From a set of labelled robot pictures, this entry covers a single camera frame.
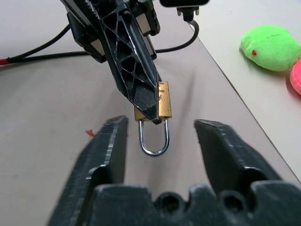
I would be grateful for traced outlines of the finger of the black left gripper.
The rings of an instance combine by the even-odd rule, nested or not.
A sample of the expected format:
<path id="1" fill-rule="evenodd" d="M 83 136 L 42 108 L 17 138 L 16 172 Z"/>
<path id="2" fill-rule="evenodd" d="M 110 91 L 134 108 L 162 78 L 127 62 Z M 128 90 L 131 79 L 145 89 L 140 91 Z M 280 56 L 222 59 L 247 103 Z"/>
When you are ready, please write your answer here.
<path id="1" fill-rule="evenodd" d="M 101 18 L 105 56 L 118 90 L 155 124 L 158 118 L 159 73 L 140 28 L 128 10 Z"/>

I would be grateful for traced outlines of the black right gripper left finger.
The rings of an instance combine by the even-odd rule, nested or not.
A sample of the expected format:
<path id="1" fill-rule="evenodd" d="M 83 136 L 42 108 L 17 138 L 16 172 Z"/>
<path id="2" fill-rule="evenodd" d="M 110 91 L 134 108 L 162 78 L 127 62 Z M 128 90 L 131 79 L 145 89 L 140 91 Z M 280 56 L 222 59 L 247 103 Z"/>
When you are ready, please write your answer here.
<path id="1" fill-rule="evenodd" d="M 83 226 L 97 186 L 122 184 L 128 117 L 108 119 L 79 154 L 48 221 L 50 226 Z"/>

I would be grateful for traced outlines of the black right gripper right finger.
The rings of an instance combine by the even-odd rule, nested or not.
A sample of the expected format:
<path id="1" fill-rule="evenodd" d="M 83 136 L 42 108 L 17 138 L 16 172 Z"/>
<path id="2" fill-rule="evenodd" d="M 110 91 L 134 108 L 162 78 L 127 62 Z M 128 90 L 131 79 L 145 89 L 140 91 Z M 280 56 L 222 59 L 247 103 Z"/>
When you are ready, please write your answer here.
<path id="1" fill-rule="evenodd" d="M 281 180 L 269 163 L 229 125 L 195 120 L 204 165 L 216 194 L 233 190 L 246 195 L 251 183 Z"/>

